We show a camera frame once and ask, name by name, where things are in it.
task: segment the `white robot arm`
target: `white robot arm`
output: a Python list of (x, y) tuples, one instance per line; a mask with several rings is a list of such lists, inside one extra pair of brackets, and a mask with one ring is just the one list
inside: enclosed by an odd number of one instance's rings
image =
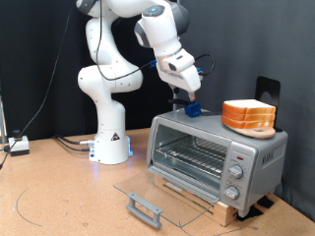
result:
[(172, 2), (148, 8), (135, 26), (140, 45), (151, 47), (157, 58), (159, 77), (172, 87), (185, 89), (191, 100), (200, 88), (200, 78), (195, 59), (182, 48), (178, 36), (186, 32), (189, 25), (187, 10)]
[(93, 17), (86, 31), (91, 57), (97, 63), (82, 69), (78, 77), (79, 87), (91, 97), (97, 110), (98, 130), (91, 145), (90, 160), (121, 163), (130, 155), (125, 108), (112, 100), (111, 94), (139, 89), (143, 75), (119, 53), (111, 24), (118, 17), (130, 18), (143, 13), (135, 27), (139, 43), (154, 50), (160, 78), (172, 88), (187, 90), (194, 100), (200, 78), (193, 66), (194, 58), (181, 48), (178, 40), (188, 27), (189, 16), (184, 8), (164, 0), (78, 0), (77, 8)]

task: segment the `oven rack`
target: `oven rack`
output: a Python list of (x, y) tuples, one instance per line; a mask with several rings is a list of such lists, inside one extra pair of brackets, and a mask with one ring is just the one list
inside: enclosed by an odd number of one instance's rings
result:
[(220, 178), (227, 148), (197, 137), (186, 136), (158, 147), (156, 151)]

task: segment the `black cable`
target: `black cable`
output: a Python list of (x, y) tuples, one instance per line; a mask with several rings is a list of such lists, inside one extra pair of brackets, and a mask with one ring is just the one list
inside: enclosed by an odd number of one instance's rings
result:
[(59, 141), (63, 146), (69, 148), (69, 149), (72, 149), (72, 150), (77, 150), (77, 151), (90, 151), (89, 148), (82, 148), (82, 149), (76, 149), (76, 148), (73, 148), (73, 147), (70, 147), (70, 146), (67, 146), (65, 143), (63, 143), (61, 140), (59, 140), (58, 137), (53, 137), (55, 138), (57, 141)]
[[(38, 111), (35, 113), (35, 115), (31, 118), (31, 120), (29, 121), (29, 123), (27, 124), (27, 126), (23, 129), (23, 131), (20, 133), (18, 139), (23, 135), (24, 131), (29, 127), (29, 125), (31, 124), (31, 122), (36, 118), (36, 116), (38, 115), (38, 113), (41, 111), (41, 108), (43, 107), (46, 99), (47, 99), (47, 96), (48, 96), (48, 93), (50, 91), (50, 87), (51, 87), (51, 83), (52, 83), (52, 80), (53, 80), (53, 77), (55, 75), (55, 71), (56, 71), (56, 66), (57, 66), (57, 63), (58, 63), (58, 60), (59, 60), (59, 57), (60, 57), (60, 54), (61, 54), (61, 50), (62, 50), (62, 46), (63, 46), (63, 42), (64, 42), (64, 39), (65, 39), (65, 35), (66, 35), (66, 32), (67, 32), (67, 29), (68, 29), (68, 25), (69, 25), (69, 19), (70, 19), (70, 16), (71, 16), (71, 13), (72, 13), (72, 10), (74, 9), (74, 6), (76, 6), (76, 3), (74, 3), (74, 5), (72, 6), (71, 10), (70, 10), (70, 13), (68, 15), (68, 19), (67, 19), (67, 23), (66, 23), (66, 28), (64, 30), (64, 33), (63, 33), (63, 36), (62, 36), (62, 40), (61, 40), (61, 45), (60, 45), (60, 48), (59, 48), (59, 52), (58, 52), (58, 55), (57, 55), (57, 59), (55, 61), (55, 65), (54, 65), (54, 68), (53, 68), (53, 71), (52, 71), (52, 75), (51, 75), (51, 78), (50, 78), (50, 83), (49, 83), (49, 86), (48, 86), (48, 89), (47, 89), (47, 92), (46, 92), (46, 95), (44, 97), (44, 100), (42, 102), (42, 104), (40, 105)], [(13, 143), (13, 145), (10, 147), (10, 149), (8, 150), (7, 154), (5, 155), (2, 163), (0, 164), (0, 170), (2, 169), (3, 167), (3, 164), (4, 162), (6, 161), (7, 159), (7, 156), (8, 154), (10, 153), (11, 149), (15, 146), (15, 144), (17, 143), (17, 141), (15, 141)]]
[(212, 68), (210, 69), (210, 72), (207, 72), (207, 73), (199, 73), (199, 75), (202, 75), (202, 76), (208, 76), (208, 75), (213, 71), (213, 69), (215, 68), (215, 65), (216, 65), (215, 57), (214, 57), (213, 55), (211, 55), (211, 54), (203, 54), (203, 55), (201, 55), (201, 56), (199, 56), (199, 57), (196, 57), (196, 58), (195, 58), (195, 61), (197, 61), (197, 60), (199, 60), (200, 58), (203, 58), (203, 57), (205, 57), (205, 56), (209, 56), (209, 57), (211, 57), (211, 58), (213, 59), (213, 66), (212, 66)]
[(71, 145), (79, 145), (80, 144), (80, 142), (67, 140), (66, 138), (64, 138), (64, 137), (62, 137), (62, 136), (60, 136), (58, 134), (55, 134), (54, 137), (52, 137), (52, 138), (59, 138), (59, 139), (65, 141), (65, 142), (67, 142), (67, 143), (69, 143)]
[(120, 80), (120, 79), (125, 78), (127, 76), (130, 76), (130, 75), (144, 69), (147, 66), (150, 66), (152, 64), (151, 62), (147, 63), (146, 65), (143, 65), (142, 67), (138, 68), (136, 71), (133, 71), (133, 72), (131, 72), (125, 76), (117, 77), (115, 79), (109, 79), (102, 73), (102, 71), (99, 67), (99, 63), (98, 63), (98, 51), (99, 51), (99, 46), (100, 46), (100, 42), (101, 42), (101, 38), (102, 38), (102, 6), (101, 6), (101, 1), (99, 1), (99, 3), (100, 3), (100, 37), (99, 37), (98, 47), (97, 47), (97, 51), (96, 51), (96, 64), (97, 64), (97, 67), (98, 67), (100, 74), (108, 81), (117, 81), (117, 80)]

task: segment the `toast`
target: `toast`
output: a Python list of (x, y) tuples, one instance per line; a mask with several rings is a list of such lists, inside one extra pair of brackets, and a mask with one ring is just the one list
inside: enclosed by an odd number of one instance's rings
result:
[(275, 114), (239, 114), (225, 110), (222, 112), (222, 115), (235, 121), (274, 121), (276, 118)]
[(223, 111), (236, 114), (275, 114), (276, 107), (255, 99), (229, 100), (223, 103)]
[(274, 127), (274, 121), (236, 121), (224, 115), (222, 115), (221, 120), (225, 125), (238, 129)]

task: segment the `wooden table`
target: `wooden table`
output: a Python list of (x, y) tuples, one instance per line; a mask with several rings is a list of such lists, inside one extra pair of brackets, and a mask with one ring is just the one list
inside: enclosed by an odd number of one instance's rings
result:
[(127, 134), (135, 154), (118, 165), (90, 162), (86, 152), (54, 140), (31, 142), (30, 155), (8, 156), (0, 171), (0, 235), (315, 235), (314, 222), (275, 195), (270, 209), (259, 207), (263, 215), (227, 227), (201, 216), (183, 229), (163, 218), (161, 229), (152, 228), (113, 187), (147, 168), (149, 129)]

